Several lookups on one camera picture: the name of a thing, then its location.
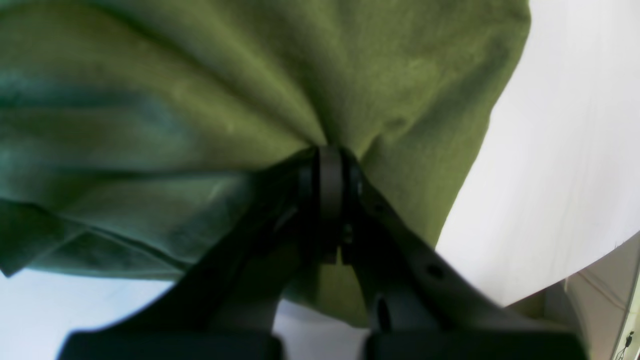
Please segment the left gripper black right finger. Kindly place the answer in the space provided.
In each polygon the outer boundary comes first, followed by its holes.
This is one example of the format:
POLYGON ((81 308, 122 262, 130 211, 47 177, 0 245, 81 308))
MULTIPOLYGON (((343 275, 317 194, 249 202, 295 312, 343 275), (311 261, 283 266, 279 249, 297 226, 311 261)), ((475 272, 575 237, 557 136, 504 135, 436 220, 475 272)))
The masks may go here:
POLYGON ((574 333, 496 305, 464 280, 334 146, 330 219, 365 299, 363 360, 585 360, 574 333))

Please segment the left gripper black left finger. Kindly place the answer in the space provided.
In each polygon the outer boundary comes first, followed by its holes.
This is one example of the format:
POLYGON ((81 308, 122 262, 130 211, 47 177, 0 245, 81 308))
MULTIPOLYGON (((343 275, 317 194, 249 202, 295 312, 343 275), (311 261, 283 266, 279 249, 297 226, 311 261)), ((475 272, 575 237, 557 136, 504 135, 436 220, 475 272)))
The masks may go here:
POLYGON ((74 332, 60 360, 283 360, 272 334, 281 294, 323 257, 333 148, 263 173, 240 222, 159 299, 101 330, 74 332))

